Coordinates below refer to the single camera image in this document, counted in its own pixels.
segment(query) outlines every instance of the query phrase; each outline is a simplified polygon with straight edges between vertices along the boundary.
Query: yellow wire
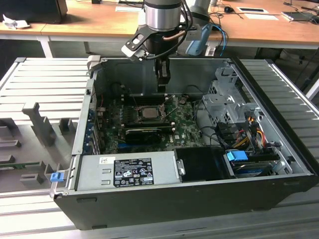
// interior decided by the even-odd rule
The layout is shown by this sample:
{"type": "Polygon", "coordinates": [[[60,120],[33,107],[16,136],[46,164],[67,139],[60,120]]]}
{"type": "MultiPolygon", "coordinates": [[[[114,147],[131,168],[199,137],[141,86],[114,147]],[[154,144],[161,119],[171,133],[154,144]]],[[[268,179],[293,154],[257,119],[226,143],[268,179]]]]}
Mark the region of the yellow wire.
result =
{"type": "Polygon", "coordinates": [[[244,144],[244,143],[247,142],[247,141],[248,141],[248,137],[244,138],[242,141],[240,141],[238,144],[236,144],[236,145],[234,146],[234,148],[236,148],[236,147],[238,147],[238,146],[241,146],[242,144],[244,144]]]}
{"type": "Polygon", "coordinates": [[[260,136],[261,136],[261,144],[264,146],[264,133],[263,132],[261,132],[261,131],[257,131],[257,133],[259,133],[260,134],[260,136]]]}

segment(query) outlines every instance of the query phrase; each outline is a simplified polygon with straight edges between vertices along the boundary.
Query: white tissue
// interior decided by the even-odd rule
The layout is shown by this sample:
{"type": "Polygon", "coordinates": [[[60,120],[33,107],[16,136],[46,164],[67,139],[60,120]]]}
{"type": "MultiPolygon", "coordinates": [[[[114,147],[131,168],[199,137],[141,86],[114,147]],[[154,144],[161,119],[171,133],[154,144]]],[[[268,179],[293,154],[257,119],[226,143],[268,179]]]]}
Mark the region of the white tissue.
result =
{"type": "Polygon", "coordinates": [[[19,21],[12,20],[10,18],[7,18],[5,15],[3,15],[3,19],[4,21],[2,21],[2,23],[6,25],[6,27],[14,29],[14,30],[16,30],[17,28],[30,27],[30,25],[24,20],[19,20],[19,21]]]}

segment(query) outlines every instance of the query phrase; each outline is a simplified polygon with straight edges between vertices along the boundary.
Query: computer mouse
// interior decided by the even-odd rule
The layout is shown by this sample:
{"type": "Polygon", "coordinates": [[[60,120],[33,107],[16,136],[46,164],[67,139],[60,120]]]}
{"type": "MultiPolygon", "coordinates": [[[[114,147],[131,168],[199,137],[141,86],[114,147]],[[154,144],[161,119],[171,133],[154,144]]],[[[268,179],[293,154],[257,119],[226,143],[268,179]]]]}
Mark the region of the computer mouse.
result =
{"type": "Polygon", "coordinates": [[[234,11],[234,9],[233,9],[232,7],[226,6],[226,7],[224,8],[224,12],[225,12],[225,13],[231,13],[231,12],[233,12],[233,11],[234,11]]]}

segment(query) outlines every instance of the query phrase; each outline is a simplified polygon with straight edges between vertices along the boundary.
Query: green circuit board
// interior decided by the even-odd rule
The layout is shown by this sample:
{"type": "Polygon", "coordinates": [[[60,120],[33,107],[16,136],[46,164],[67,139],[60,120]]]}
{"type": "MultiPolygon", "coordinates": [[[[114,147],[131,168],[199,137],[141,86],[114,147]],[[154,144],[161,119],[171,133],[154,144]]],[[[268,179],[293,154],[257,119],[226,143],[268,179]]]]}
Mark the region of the green circuit board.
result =
{"type": "Polygon", "coordinates": [[[126,145],[125,129],[121,125],[121,112],[126,108],[132,108],[132,106],[126,106],[118,100],[113,100],[106,106],[106,114],[103,115],[102,120],[105,154],[172,151],[178,147],[205,145],[195,125],[192,103],[186,101],[185,98],[176,97],[174,101],[165,104],[165,112],[170,113],[165,119],[175,123],[175,131],[162,134],[161,141],[156,144],[126,145]]]}

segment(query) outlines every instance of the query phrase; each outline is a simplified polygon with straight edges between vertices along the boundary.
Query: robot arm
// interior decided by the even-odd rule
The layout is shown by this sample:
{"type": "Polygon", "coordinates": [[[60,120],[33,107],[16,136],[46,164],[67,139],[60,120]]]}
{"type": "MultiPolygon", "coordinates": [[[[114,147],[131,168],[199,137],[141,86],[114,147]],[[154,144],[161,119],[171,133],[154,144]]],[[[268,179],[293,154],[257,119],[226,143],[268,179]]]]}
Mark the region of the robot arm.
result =
{"type": "Polygon", "coordinates": [[[126,42],[122,52],[132,61],[155,60],[158,91],[164,92],[170,80],[168,56],[177,50],[189,32],[209,23],[210,0],[196,0],[191,8],[186,0],[144,1],[146,25],[126,42]]]}

